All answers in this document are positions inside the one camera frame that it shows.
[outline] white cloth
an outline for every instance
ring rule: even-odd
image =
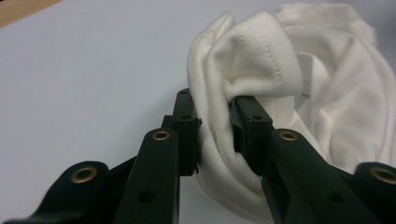
[[[272,222],[261,178],[233,149],[229,103],[256,96],[276,128],[302,133],[348,172],[363,161],[395,165],[396,87],[374,30],[348,5],[292,4],[277,21],[261,11],[239,24],[224,13],[192,43],[188,78],[202,159],[193,181],[254,222]],[[294,109],[294,96],[306,99]]]

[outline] cloth fold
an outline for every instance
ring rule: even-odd
[[[234,24],[224,13],[194,39],[187,64],[203,122],[192,181],[260,223],[272,222],[261,178],[233,149],[229,103],[237,95],[255,96],[276,128],[302,133],[348,172],[363,161],[396,162],[395,81],[374,29],[348,5],[291,4],[276,16],[261,11]]]

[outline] white table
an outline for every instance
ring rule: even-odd
[[[345,1],[378,30],[396,70],[396,3]],[[110,168],[187,87],[195,36],[224,10],[238,21],[279,1],[67,1],[0,30],[0,221],[30,216],[80,161]],[[181,183],[180,223],[249,223]]]

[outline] folded cloth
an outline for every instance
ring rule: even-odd
[[[192,181],[260,223],[273,222],[261,178],[233,148],[229,103],[237,95],[255,96],[275,128],[302,133],[348,172],[363,161],[396,162],[395,77],[375,48],[373,28],[348,5],[285,5],[276,16],[261,11],[235,25],[224,13],[194,39],[188,58],[203,122],[200,173]]]

